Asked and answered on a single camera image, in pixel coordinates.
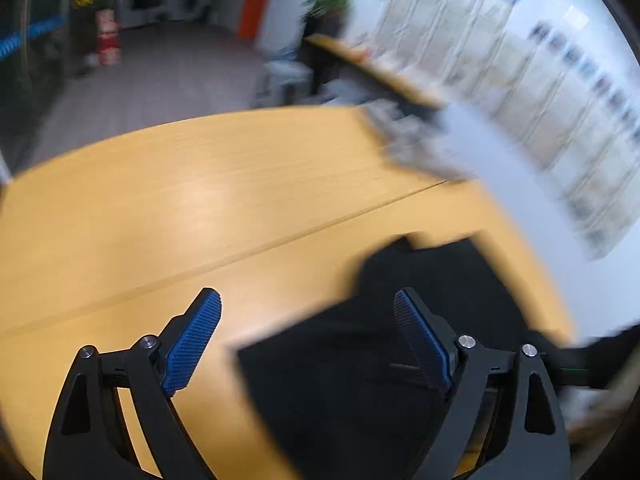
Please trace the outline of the red white stacked boxes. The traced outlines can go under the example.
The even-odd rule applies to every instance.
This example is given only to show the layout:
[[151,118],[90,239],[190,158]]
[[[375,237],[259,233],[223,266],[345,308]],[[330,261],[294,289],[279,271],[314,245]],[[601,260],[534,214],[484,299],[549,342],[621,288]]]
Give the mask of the red white stacked boxes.
[[122,47],[119,39],[119,24],[112,9],[103,9],[96,12],[96,50],[102,65],[110,66],[118,64]]

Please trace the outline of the grey plastic stool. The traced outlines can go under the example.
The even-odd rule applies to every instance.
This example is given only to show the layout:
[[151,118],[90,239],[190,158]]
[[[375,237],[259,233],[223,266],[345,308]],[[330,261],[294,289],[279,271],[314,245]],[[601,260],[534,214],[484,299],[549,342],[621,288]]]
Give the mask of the grey plastic stool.
[[254,108],[295,105],[310,96],[312,70],[295,61],[269,61],[256,80]]

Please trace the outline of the beige folded garment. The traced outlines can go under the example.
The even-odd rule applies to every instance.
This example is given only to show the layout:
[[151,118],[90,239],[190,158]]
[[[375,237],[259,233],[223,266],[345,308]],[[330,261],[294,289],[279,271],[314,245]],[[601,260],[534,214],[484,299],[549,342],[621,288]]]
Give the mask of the beige folded garment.
[[404,115],[396,103],[386,99],[362,103],[358,110],[381,137],[385,153],[396,164],[451,182],[475,178],[450,136],[434,122]]

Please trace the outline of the potted green plant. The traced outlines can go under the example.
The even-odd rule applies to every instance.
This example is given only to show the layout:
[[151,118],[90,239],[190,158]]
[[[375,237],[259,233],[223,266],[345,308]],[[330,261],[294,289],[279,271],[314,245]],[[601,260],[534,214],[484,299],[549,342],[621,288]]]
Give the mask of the potted green plant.
[[352,0],[304,0],[303,7],[305,20],[325,16],[347,18],[352,10]]

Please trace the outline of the black fleece zip jacket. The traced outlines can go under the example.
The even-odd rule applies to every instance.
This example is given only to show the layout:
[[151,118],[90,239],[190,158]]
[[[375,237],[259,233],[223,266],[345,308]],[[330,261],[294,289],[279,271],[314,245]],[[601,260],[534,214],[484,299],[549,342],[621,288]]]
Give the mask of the black fleece zip jacket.
[[445,411],[394,315],[413,289],[457,335],[516,351],[531,330],[472,240],[408,236],[363,260],[343,301],[242,348],[240,371],[274,442],[304,479],[416,479]]

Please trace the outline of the long yellow side table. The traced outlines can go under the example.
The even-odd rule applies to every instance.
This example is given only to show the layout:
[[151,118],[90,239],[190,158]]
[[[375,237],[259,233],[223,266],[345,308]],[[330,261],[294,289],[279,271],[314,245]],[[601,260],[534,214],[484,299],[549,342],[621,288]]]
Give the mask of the long yellow side table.
[[397,75],[390,70],[383,70],[369,60],[368,52],[363,49],[349,47],[344,41],[322,34],[313,34],[304,39],[309,47],[332,56],[337,62],[346,64],[359,70],[384,88],[394,92],[406,101],[420,105],[430,110],[444,110],[449,101],[435,90],[421,89],[404,76]]

